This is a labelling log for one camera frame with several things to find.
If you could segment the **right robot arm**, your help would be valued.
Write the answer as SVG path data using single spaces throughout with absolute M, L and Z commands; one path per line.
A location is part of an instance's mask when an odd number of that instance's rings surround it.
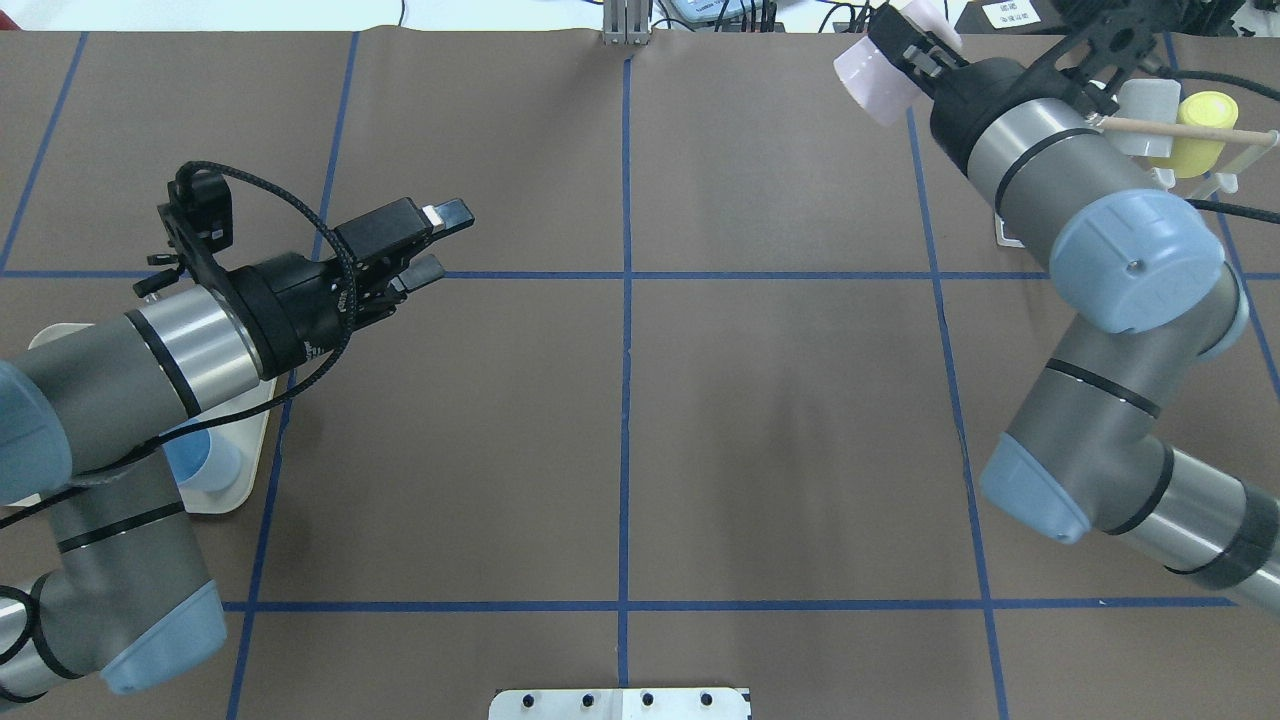
M 1277 500 L 1155 436 L 1188 370 L 1245 329 L 1219 237 L 1089 123 L 1179 9 L 1106 1 L 1024 67 L 966 60 L 895 6 L 869 23 L 933 102 L 931 133 L 1047 272 L 1075 319 L 980 474 L 989 503 L 1062 544 L 1123 539 L 1174 575 L 1277 612 Z

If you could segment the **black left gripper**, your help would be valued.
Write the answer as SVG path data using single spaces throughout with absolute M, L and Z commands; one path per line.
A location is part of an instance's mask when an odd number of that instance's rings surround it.
M 234 238 L 228 179 L 264 190 L 303 215 L 333 251 L 323 261 L 284 252 L 265 261 L 225 269 L 218 254 Z M 230 305 L 250 337 L 259 377 L 271 379 L 329 354 L 356 331 L 394 314 L 410 293 L 445 277 L 426 254 L 443 240 L 475 224 L 462 199 L 419 205 L 397 199 L 337 227 L 310 206 L 257 176 L 215 161 L 187 161 L 166 184 L 157 214 L 168 252 L 147 261 L 159 272 L 138 281 L 138 297 L 188 275 Z

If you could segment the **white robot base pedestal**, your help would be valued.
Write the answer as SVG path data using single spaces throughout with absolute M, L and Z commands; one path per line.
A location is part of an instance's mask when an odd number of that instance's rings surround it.
M 751 719 L 750 691 L 732 687 L 508 689 L 489 719 Z

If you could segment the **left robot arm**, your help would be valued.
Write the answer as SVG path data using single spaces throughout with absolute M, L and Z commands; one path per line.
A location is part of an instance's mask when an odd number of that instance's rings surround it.
M 225 269 L 234 238 L 229 179 L 297 210 L 332 256 L 285 252 Z M 227 641 L 225 611 L 163 447 L 284 404 L 210 416 L 223 404 L 320 359 L 439 281 L 429 252 L 474 225 L 461 199 L 397 199 L 337 227 L 280 188 L 215 161 L 187 161 L 157 208 L 168 250 L 134 284 L 143 300 L 106 322 L 3 363 L 3 503 L 49 511 L 60 564 L 3 585 L 3 710 L 97 675 L 116 694 L 169 682 Z

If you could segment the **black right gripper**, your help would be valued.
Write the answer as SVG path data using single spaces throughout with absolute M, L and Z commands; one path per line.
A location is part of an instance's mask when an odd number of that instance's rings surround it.
M 899 9 L 873 12 L 868 38 L 933 101 L 931 133 L 961 172 L 979 137 L 1001 115 L 1057 99 L 1082 115 L 1112 114 L 1112 96 L 1153 51 L 1166 28 L 1164 5 L 1059 5 L 1069 32 L 1024 67 L 1006 56 L 968 61 L 951 41 Z

